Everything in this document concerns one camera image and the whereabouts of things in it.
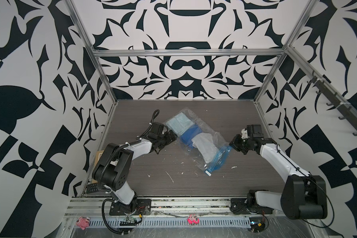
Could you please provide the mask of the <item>light teal towel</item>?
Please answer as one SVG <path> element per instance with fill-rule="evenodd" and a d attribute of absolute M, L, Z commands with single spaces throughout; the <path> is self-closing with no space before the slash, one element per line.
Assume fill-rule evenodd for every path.
<path fill-rule="evenodd" d="M 194 125 L 194 122 L 190 120 L 183 112 L 175 115 L 173 118 L 166 122 L 166 125 L 176 135 L 183 135 L 189 128 Z"/>

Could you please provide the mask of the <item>blue towel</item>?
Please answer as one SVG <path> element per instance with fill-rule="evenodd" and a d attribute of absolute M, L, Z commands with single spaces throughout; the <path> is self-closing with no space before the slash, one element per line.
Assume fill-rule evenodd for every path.
<path fill-rule="evenodd" d="M 193 125 L 180 136 L 180 140 L 184 145 L 193 148 L 192 139 L 200 133 L 202 133 L 201 128 L 198 125 Z"/>

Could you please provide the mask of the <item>clear vacuum bag blue zip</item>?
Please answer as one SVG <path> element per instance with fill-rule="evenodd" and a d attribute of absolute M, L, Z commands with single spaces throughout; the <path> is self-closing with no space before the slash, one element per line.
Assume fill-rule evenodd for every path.
<path fill-rule="evenodd" d="M 219 170 L 232 150 L 223 136 L 189 108 L 184 108 L 164 124 L 177 136 L 176 143 L 209 177 Z"/>

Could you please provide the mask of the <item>grey towel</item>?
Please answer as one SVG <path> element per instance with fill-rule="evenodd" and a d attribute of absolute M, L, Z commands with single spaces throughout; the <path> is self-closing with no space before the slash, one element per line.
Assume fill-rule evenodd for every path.
<path fill-rule="evenodd" d="M 214 144 L 213 136 L 209 133 L 200 133 L 193 139 L 193 147 L 197 148 L 206 163 L 214 160 L 219 149 Z"/>

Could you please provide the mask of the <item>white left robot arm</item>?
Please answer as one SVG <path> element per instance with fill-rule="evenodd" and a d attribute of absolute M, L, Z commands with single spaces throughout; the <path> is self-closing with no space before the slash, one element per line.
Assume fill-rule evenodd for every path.
<path fill-rule="evenodd" d="M 137 195 L 127 183 L 132 161 L 152 152 L 159 153 L 177 138 L 166 125 L 150 123 L 149 130 L 136 141 L 108 144 L 93 169 L 92 179 L 100 190 L 110 194 L 113 204 L 118 204 L 126 214 L 132 214 L 137 210 Z"/>

